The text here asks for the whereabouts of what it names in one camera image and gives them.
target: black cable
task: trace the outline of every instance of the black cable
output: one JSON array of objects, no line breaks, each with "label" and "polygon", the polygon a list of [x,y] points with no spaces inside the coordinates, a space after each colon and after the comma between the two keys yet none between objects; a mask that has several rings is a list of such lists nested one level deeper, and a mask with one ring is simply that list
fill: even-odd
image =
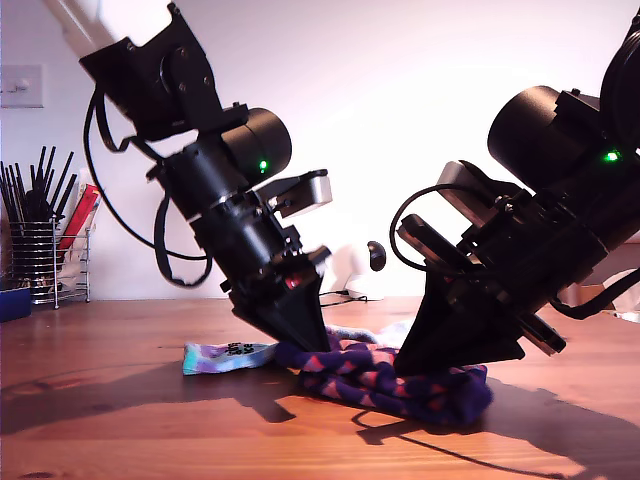
[{"label": "black cable", "polygon": [[562,303],[558,297],[552,298],[549,303],[551,303],[551,306],[558,312],[566,315],[567,317],[574,318],[576,320],[584,320],[585,318],[606,309],[613,300],[618,298],[638,282],[640,282],[640,268],[621,278],[613,285],[610,285],[603,292],[599,293],[588,302],[578,305],[577,307],[570,307],[569,305]]},{"label": "black cable", "polygon": [[333,292],[324,292],[319,294],[319,297],[323,297],[324,295],[349,295],[349,290],[334,290]]},{"label": "black cable", "polygon": [[320,304],[321,307],[334,307],[336,305],[344,305],[345,303],[351,303],[351,302],[368,302],[369,299],[367,298],[366,295],[361,295],[360,297],[350,297],[346,300],[342,300],[341,302],[333,302],[333,303],[325,303],[325,304]]},{"label": "black cable", "polygon": [[96,122],[98,123],[98,130],[100,131],[100,137],[104,146],[113,153],[122,153],[129,148],[129,144],[133,143],[138,150],[144,153],[147,157],[154,160],[156,163],[162,164],[166,158],[158,154],[153,148],[151,148],[147,142],[138,137],[132,135],[126,137],[120,142],[120,146],[116,147],[113,137],[111,136],[111,130],[109,130],[109,122],[107,120],[107,111],[104,104],[104,92],[100,92],[96,98]]},{"label": "black cable", "polygon": [[413,262],[411,260],[409,260],[408,258],[406,258],[404,255],[402,255],[402,253],[400,253],[400,250],[398,250],[398,245],[396,243],[396,225],[398,223],[398,221],[400,220],[400,217],[402,216],[402,213],[406,210],[406,208],[413,203],[416,199],[428,194],[428,193],[432,193],[432,192],[438,192],[440,190],[460,190],[463,192],[469,192],[472,193],[474,195],[476,195],[476,197],[478,197],[479,200],[482,200],[485,202],[487,207],[491,207],[493,206],[493,199],[487,197],[485,194],[483,194],[482,192],[480,192],[479,190],[472,188],[472,187],[467,187],[465,185],[455,185],[452,183],[444,183],[441,185],[434,185],[433,187],[428,187],[428,188],[424,188],[416,193],[414,193],[413,195],[411,195],[407,200],[405,200],[405,202],[400,205],[400,208],[398,209],[398,211],[396,212],[396,214],[393,217],[393,220],[391,220],[391,226],[389,227],[389,242],[391,243],[391,250],[393,250],[393,253],[395,253],[396,257],[398,257],[398,259],[404,263],[405,265],[408,265],[411,268],[415,268],[416,270],[420,270],[421,272],[427,272],[427,273],[436,273],[439,275],[444,275],[445,277],[450,277],[450,278],[487,278],[487,277],[496,277],[499,275],[499,272],[490,272],[490,271],[486,271],[486,270],[479,270],[476,272],[457,272],[454,270],[447,270],[447,269],[441,269],[441,268],[436,268],[436,267],[432,267],[432,266],[427,266],[427,265],[421,265],[419,263]]},{"label": "black cable", "polygon": [[[122,217],[120,217],[116,209],[113,207],[113,205],[109,201],[109,198],[105,194],[104,188],[102,188],[102,185],[98,181],[98,176],[96,174],[96,170],[93,164],[93,159],[91,157],[91,149],[89,147],[89,134],[91,132],[91,121],[93,120],[93,112],[96,109],[96,105],[101,97],[104,98],[104,94],[100,92],[99,89],[96,87],[96,89],[93,92],[93,95],[91,96],[91,100],[89,101],[89,108],[87,109],[87,115],[84,120],[84,128],[82,133],[82,143],[84,146],[84,154],[85,154],[85,157],[87,158],[87,165],[89,167],[89,172],[91,173],[91,178],[93,179],[93,182],[95,183],[95,186],[98,189],[98,192],[104,199],[104,203],[107,206],[107,209],[111,212],[111,214],[116,219],[116,221],[120,224],[120,226],[124,228],[131,236],[133,236],[139,242],[145,244],[149,248],[155,249],[155,245],[152,242],[150,242],[149,240],[147,240],[146,238],[142,237],[137,232],[135,232],[131,227],[129,227],[129,225],[127,225],[127,223],[122,219]],[[206,255],[195,257],[190,255],[184,255],[182,253],[176,253],[171,250],[167,250],[167,255],[170,255],[175,258],[180,258],[182,260],[193,260],[193,261],[207,260]]]},{"label": "black cable", "polygon": [[191,283],[185,282],[182,278],[174,277],[171,270],[171,264],[169,263],[169,257],[167,256],[167,247],[165,246],[165,227],[167,223],[167,209],[169,208],[169,201],[171,200],[171,192],[167,188],[164,192],[164,198],[160,202],[158,212],[156,213],[156,221],[153,227],[153,242],[156,252],[156,263],[162,276],[169,283],[178,287],[184,288],[196,288],[204,283],[209,278],[211,268],[213,266],[213,258],[211,255],[207,256],[207,264],[204,268],[204,273],[200,277]]}]

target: green led light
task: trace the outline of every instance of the green led light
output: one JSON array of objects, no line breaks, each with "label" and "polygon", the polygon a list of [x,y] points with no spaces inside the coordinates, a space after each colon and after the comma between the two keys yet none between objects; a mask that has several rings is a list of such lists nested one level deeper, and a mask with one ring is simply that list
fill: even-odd
[{"label": "green led light", "polygon": [[604,156],[604,161],[605,162],[613,163],[613,162],[617,162],[618,160],[620,160],[620,152],[617,152],[615,150],[607,153]]}]

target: wooden tabletop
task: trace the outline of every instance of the wooden tabletop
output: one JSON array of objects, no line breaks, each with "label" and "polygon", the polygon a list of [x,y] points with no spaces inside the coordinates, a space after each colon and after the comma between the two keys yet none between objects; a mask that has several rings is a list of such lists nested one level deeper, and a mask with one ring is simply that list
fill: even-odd
[{"label": "wooden tabletop", "polygon": [[[418,302],[325,321],[376,331]],[[640,325],[541,316],[566,350],[489,365],[493,404],[451,432],[310,397],[281,368],[183,377],[185,342],[267,340],[226,300],[42,310],[1,326],[2,479],[639,479]]]}]

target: purple patterned sock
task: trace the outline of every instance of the purple patterned sock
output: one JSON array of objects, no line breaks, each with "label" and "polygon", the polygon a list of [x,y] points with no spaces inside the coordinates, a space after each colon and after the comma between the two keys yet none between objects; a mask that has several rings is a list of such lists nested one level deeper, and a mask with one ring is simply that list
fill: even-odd
[{"label": "purple patterned sock", "polygon": [[468,425],[491,403],[483,365],[398,377],[393,368],[398,349],[341,340],[331,332],[329,341],[326,353],[281,342],[276,361],[300,369],[302,384],[314,393],[433,424]]}]

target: robotic arm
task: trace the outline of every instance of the robotic arm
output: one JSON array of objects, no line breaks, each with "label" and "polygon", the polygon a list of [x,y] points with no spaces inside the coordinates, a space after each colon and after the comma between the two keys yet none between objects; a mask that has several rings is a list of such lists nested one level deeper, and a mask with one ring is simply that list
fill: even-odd
[{"label": "robotic arm", "polygon": [[[318,292],[329,251],[304,253],[295,228],[282,228],[274,216],[330,201],[327,172],[254,190],[287,166],[289,134],[267,110],[239,103],[222,108],[206,56],[174,4],[45,2],[96,82],[84,132],[89,166],[94,110],[107,148],[119,152],[132,143],[156,161],[148,178],[166,196],[148,244],[163,275],[184,285],[168,264],[167,254],[176,254],[164,247],[163,214],[171,199],[205,252],[205,276],[213,259],[226,275],[222,287],[238,317],[278,340],[327,350]],[[565,342],[535,315],[541,306],[551,301],[561,312],[585,318],[640,279],[639,270],[576,309],[556,298],[640,230],[638,25],[640,17],[606,72],[600,98],[534,87],[498,114],[489,151],[533,195],[461,161],[448,164],[438,185],[400,207],[389,232],[392,249],[427,274],[423,303],[396,358],[400,374],[522,358],[517,340],[523,336],[549,354],[559,352]],[[136,128],[120,146],[109,133],[105,95]],[[168,158],[147,143],[193,129],[198,139]],[[472,226],[454,246],[417,215],[404,217],[397,233],[423,254],[425,262],[418,264],[399,252],[396,228],[408,205],[432,191]]]},{"label": "robotic arm", "polygon": [[[560,352],[564,339],[537,310],[550,302],[584,319],[640,281],[639,269],[579,307],[557,299],[640,230],[639,26],[636,16],[600,98],[534,87],[494,120],[489,152],[533,195],[460,161],[401,206],[389,232],[392,249],[426,272],[427,291],[396,358],[398,372],[520,359],[523,336],[549,355]],[[404,217],[397,233],[422,253],[420,265],[399,252],[396,226],[415,198],[432,191],[472,226],[454,246],[419,216]]]},{"label": "robotic arm", "polygon": [[[222,108],[205,53],[175,4],[45,2],[96,82],[84,144],[97,186],[89,148],[94,110],[109,150],[122,152],[133,144],[156,162],[147,177],[157,180],[166,195],[154,241],[146,243],[154,247],[162,274],[175,284],[195,286],[215,260],[227,278],[221,287],[229,292],[236,316],[305,350],[328,350],[318,293],[330,252],[321,247],[304,253],[295,227],[283,228],[275,217],[277,211],[286,217],[331,201],[327,171],[279,179],[254,190],[288,165],[289,133],[268,110],[239,103]],[[135,125],[136,135],[120,146],[109,132],[105,95]],[[198,131],[197,140],[167,158],[147,143],[189,130]],[[173,252],[164,246],[169,199],[205,252],[205,273],[193,285],[173,278],[169,267],[167,255]],[[106,197],[105,203],[110,207]]]}]

